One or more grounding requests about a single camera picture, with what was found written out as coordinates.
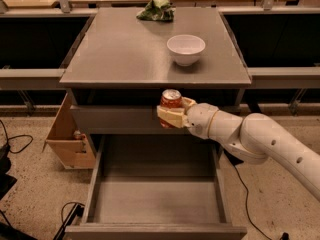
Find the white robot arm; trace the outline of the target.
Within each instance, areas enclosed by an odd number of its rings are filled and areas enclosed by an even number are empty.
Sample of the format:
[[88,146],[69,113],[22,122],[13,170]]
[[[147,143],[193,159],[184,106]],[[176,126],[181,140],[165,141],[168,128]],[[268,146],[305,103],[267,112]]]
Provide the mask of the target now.
[[244,162],[261,164],[274,159],[320,200],[320,155],[270,117],[252,113],[242,118],[189,98],[182,100],[180,108],[159,105],[157,115],[198,138],[218,142]]

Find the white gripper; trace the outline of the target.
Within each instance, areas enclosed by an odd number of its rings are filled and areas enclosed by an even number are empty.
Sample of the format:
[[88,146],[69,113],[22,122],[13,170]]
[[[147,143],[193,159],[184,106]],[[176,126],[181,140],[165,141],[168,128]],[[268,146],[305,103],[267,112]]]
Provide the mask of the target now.
[[201,139],[209,138],[209,129],[214,115],[218,112],[216,106],[200,103],[191,98],[182,98],[183,108],[157,107],[157,116],[164,128],[183,128],[188,125],[189,132]]

